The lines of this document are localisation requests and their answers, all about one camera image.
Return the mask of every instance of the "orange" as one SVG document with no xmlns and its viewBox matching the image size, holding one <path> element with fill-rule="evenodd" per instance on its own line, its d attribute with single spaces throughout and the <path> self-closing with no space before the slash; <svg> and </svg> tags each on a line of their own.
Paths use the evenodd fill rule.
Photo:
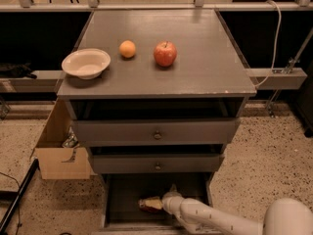
<svg viewBox="0 0 313 235">
<path fill-rule="evenodd" d="M 119 53 L 124 58 L 127 59 L 132 58 L 136 54 L 136 46 L 130 40 L 123 41 L 119 45 Z"/>
</svg>

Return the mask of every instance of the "white bowl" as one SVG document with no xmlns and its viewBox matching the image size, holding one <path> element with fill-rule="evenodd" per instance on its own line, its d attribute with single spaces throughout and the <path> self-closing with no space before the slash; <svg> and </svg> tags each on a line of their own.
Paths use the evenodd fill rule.
<svg viewBox="0 0 313 235">
<path fill-rule="evenodd" d="M 109 54 L 99 49 L 82 49 L 70 53 L 62 61 L 62 69 L 67 74 L 81 79 L 92 79 L 110 64 Z"/>
</svg>

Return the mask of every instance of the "speckled floor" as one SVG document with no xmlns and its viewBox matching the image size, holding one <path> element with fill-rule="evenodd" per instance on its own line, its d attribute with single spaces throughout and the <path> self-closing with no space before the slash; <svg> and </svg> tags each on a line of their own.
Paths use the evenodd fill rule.
<svg viewBox="0 0 313 235">
<path fill-rule="evenodd" d="M 271 118 L 262 105 L 246 105 L 237 134 L 227 146 L 226 159 L 210 184 L 215 208 L 262 221 L 273 201 L 290 197 L 313 210 L 313 139 L 304 136 L 288 105 L 277 104 L 274 113 L 276 117 Z M 44 117 L 21 119 L 10 114 L 0 121 L 1 172 L 22 182 L 45 121 Z M 17 189 L 12 179 L 3 176 L 0 185 L 3 190 Z M 98 176 L 42 180 L 36 171 L 22 198 L 18 234 L 91 234 L 101 227 L 103 197 Z M 15 234 L 17 223 L 16 211 L 8 234 Z"/>
</svg>

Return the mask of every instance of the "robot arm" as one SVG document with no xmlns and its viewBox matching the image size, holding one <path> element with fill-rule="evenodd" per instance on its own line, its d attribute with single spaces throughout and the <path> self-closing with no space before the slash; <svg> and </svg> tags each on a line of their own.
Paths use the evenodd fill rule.
<svg viewBox="0 0 313 235">
<path fill-rule="evenodd" d="M 211 208 L 195 199 L 184 199 L 175 189 L 162 198 L 166 212 L 192 234 L 204 224 L 225 235 L 312 235 L 313 213 L 293 199 L 281 199 L 267 210 L 264 224 Z"/>
</svg>

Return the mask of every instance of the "red apple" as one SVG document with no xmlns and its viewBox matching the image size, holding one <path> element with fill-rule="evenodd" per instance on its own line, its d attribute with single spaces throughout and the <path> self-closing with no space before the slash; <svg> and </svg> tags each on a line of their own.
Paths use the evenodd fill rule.
<svg viewBox="0 0 313 235">
<path fill-rule="evenodd" d="M 156 63 L 162 67 L 172 65 L 177 57 L 175 45 L 170 41 L 161 41 L 154 50 Z"/>
</svg>

